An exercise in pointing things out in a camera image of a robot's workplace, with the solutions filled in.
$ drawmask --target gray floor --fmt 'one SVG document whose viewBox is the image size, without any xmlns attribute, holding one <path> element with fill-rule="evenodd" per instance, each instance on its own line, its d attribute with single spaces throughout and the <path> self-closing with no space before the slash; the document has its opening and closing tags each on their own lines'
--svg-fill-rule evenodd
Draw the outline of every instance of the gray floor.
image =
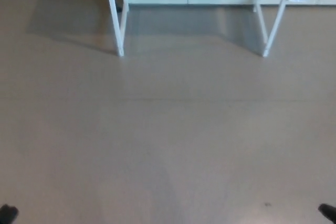
<svg viewBox="0 0 336 224">
<path fill-rule="evenodd" d="M 268 59 L 243 8 L 0 0 L 0 203 L 17 223 L 325 223 L 336 8 L 291 8 Z M 271 21 L 275 10 L 267 10 Z"/>
</svg>

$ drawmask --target metal leg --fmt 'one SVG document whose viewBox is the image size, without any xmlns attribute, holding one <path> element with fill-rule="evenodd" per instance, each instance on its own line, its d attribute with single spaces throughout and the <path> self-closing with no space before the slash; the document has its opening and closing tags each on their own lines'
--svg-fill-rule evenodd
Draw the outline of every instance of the metal leg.
<svg viewBox="0 0 336 224">
<path fill-rule="evenodd" d="M 124 1 L 124 8 L 122 10 L 121 27 L 119 27 L 116 0 L 109 0 L 109 3 L 110 3 L 111 15 L 112 15 L 115 41 L 117 44 L 118 56 L 122 57 L 124 56 L 123 43 L 124 43 L 126 19 L 127 19 L 127 12 L 128 12 L 128 2 L 126 2 L 127 5 L 125 6 L 125 1 Z"/>
<path fill-rule="evenodd" d="M 269 54 L 269 50 L 270 50 L 271 46 L 273 45 L 275 36 L 276 36 L 277 31 L 279 29 L 280 22 L 282 20 L 283 13 L 285 12 L 285 9 L 286 9 L 287 3 L 288 3 L 288 0 L 281 0 L 281 2 L 280 2 L 280 6 L 279 6 L 279 11 L 278 11 L 277 17 L 276 17 L 276 19 L 274 21 L 274 25 L 273 25 L 272 31 L 271 31 L 271 33 L 269 35 L 269 39 L 268 39 L 268 41 L 266 43 L 266 47 L 265 47 L 264 53 L 262 54 L 263 57 L 267 57 L 268 54 Z"/>
</svg>

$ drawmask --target white metal frame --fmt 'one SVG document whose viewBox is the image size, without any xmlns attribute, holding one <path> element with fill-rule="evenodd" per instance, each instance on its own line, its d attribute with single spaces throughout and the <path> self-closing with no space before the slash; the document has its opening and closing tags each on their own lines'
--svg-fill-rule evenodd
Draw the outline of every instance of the white metal frame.
<svg viewBox="0 0 336 224">
<path fill-rule="evenodd" d="M 289 2 L 289 0 L 281 0 L 280 1 L 277 17 L 274 21 L 273 28 L 272 28 L 270 34 L 268 35 L 264 15 L 262 13 L 263 10 L 261 9 L 261 5 L 259 4 L 258 0 L 254 0 L 254 3 L 255 3 L 254 12 L 256 12 L 257 16 L 258 16 L 259 27 L 261 29 L 262 40 L 263 40 L 263 43 L 264 43 L 264 47 L 263 47 L 263 51 L 262 51 L 262 56 L 263 57 L 267 57 L 268 54 L 269 54 L 269 51 L 270 51 L 270 49 L 273 45 L 275 36 L 278 32 L 279 25 L 280 25 L 282 17 L 283 17 L 283 13 L 285 12 L 286 5 L 288 4 L 288 2 Z"/>
<path fill-rule="evenodd" d="M 258 23 L 259 23 L 259 27 L 262 33 L 262 40 L 263 40 L 262 56 L 263 57 L 267 57 L 269 54 L 269 51 L 273 45 L 275 36 L 277 34 L 279 25 L 283 17 L 283 13 L 285 12 L 286 5 L 288 4 L 288 2 L 289 0 L 280 1 L 277 17 L 273 24 L 272 30 L 270 34 L 268 35 L 264 15 L 262 13 L 263 10 L 261 9 L 261 5 L 259 1 L 254 0 L 254 12 L 258 16 Z M 120 25 L 119 25 L 118 14 L 117 14 L 116 0 L 109 0 L 109 3 L 110 3 L 111 14 L 112 14 L 112 22 L 113 22 L 113 29 L 114 29 L 114 34 L 115 34 L 115 43 L 117 46 L 117 52 L 118 52 L 118 56 L 122 57 L 124 56 L 123 47 L 124 47 L 124 40 L 125 40 L 127 14 L 129 12 L 129 3 L 128 3 L 128 0 L 123 0 L 123 8 L 122 8 Z"/>
<path fill-rule="evenodd" d="M 115 43 L 117 46 L 118 56 L 124 56 L 124 41 L 125 41 L 125 30 L 127 22 L 127 14 L 130 10 L 128 0 L 123 0 L 122 14 L 119 26 L 118 13 L 116 0 L 109 0 L 110 9 L 112 14 L 113 29 L 115 35 Z"/>
</svg>

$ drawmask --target white table leg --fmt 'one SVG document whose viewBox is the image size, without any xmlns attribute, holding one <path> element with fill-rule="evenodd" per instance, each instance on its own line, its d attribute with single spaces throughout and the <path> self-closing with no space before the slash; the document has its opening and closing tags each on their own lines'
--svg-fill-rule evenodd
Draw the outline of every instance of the white table leg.
<svg viewBox="0 0 336 224">
<path fill-rule="evenodd" d="M 273 45 L 275 36 L 276 36 L 276 34 L 278 32 L 279 25 L 280 25 L 280 22 L 282 20 L 283 13 L 285 12 L 287 3 L 288 3 L 288 0 L 281 0 L 281 2 L 280 2 L 280 6 L 279 6 L 279 11 L 278 11 L 277 17 L 276 17 L 276 19 L 274 21 L 274 25 L 273 25 L 272 31 L 271 31 L 271 33 L 269 35 L 269 39 L 268 39 L 268 41 L 266 43 L 264 53 L 262 54 L 263 57 L 267 57 L 268 54 L 269 54 L 269 51 L 270 51 L 270 49 L 271 49 L 271 47 Z"/>
<path fill-rule="evenodd" d="M 111 15 L 112 15 L 112 22 L 113 22 L 113 30 L 114 30 L 114 36 L 115 41 L 117 44 L 117 52 L 118 56 L 124 56 L 124 49 L 123 49 L 123 41 L 124 41 L 124 33 L 125 33 L 125 27 L 126 27 L 126 21 L 122 22 L 123 24 L 123 34 L 119 27 L 119 20 L 118 20 L 118 14 L 117 14 L 117 6 L 116 6 L 116 0 L 109 0 L 110 3 L 110 9 L 111 9 Z M 127 12 L 128 12 L 128 4 L 127 4 L 127 11 L 125 12 L 126 15 L 124 16 L 124 19 L 127 19 Z"/>
</svg>

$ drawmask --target table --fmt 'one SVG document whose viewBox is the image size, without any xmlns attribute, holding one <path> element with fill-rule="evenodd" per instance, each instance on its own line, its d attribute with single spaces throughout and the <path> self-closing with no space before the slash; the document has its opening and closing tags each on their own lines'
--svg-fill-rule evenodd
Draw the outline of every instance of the table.
<svg viewBox="0 0 336 224">
<path fill-rule="evenodd" d="M 263 41 L 263 48 L 260 54 L 263 57 L 267 57 L 269 55 L 270 49 L 272 48 L 272 45 L 274 43 L 277 31 L 279 29 L 279 25 L 281 23 L 283 14 L 286 9 L 286 5 L 288 4 L 289 0 L 281 0 L 278 7 L 278 13 L 277 17 L 274 21 L 274 24 L 272 26 L 272 29 L 270 30 L 270 33 L 268 33 L 264 15 L 262 13 L 261 5 L 259 4 L 258 0 L 254 0 L 254 8 L 253 11 L 256 13 L 258 17 L 258 27 L 261 31 L 262 35 L 262 41 Z M 112 15 L 112 21 L 113 21 L 113 30 L 115 35 L 115 43 L 117 46 L 117 53 L 118 56 L 123 57 L 124 56 L 124 39 L 125 39 L 125 30 L 126 30 L 126 22 L 127 22 L 127 15 L 129 12 L 129 2 L 128 0 L 123 0 L 123 9 L 121 14 L 121 21 L 119 24 L 118 20 L 118 14 L 117 14 L 117 7 L 115 0 L 109 0 L 110 9 L 111 9 L 111 15 Z"/>
</svg>

